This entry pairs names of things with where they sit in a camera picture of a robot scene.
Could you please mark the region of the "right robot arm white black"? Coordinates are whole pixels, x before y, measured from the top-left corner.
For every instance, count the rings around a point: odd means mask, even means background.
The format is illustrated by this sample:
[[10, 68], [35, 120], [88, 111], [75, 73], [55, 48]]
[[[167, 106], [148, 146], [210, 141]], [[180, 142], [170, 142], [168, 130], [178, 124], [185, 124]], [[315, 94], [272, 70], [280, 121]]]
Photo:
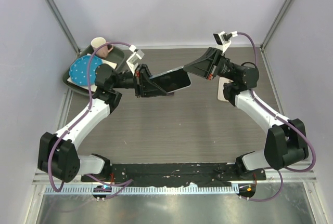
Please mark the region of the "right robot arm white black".
[[228, 79], [223, 85], [225, 100], [245, 112], [266, 132], [262, 151], [236, 158], [235, 174], [239, 179], [248, 179], [256, 169], [280, 170], [309, 157], [304, 123], [281, 115], [254, 92], [259, 80], [255, 64], [235, 64], [221, 50], [210, 47], [200, 58], [185, 65], [184, 70], [207, 80], [216, 76]]

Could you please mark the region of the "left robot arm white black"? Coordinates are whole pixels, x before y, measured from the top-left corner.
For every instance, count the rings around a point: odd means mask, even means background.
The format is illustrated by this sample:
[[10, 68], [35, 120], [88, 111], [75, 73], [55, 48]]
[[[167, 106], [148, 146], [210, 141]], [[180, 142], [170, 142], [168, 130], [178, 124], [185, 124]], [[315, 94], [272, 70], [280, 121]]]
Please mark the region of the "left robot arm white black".
[[93, 174], [100, 182], [111, 175], [110, 161], [97, 154], [79, 156], [78, 148], [86, 136], [119, 105], [119, 88], [133, 89], [136, 97], [165, 96], [167, 92], [154, 83], [146, 64], [135, 72], [118, 73], [107, 64], [96, 68], [96, 90], [88, 105], [70, 123], [54, 134], [46, 132], [40, 139], [37, 167], [63, 182], [76, 175]]

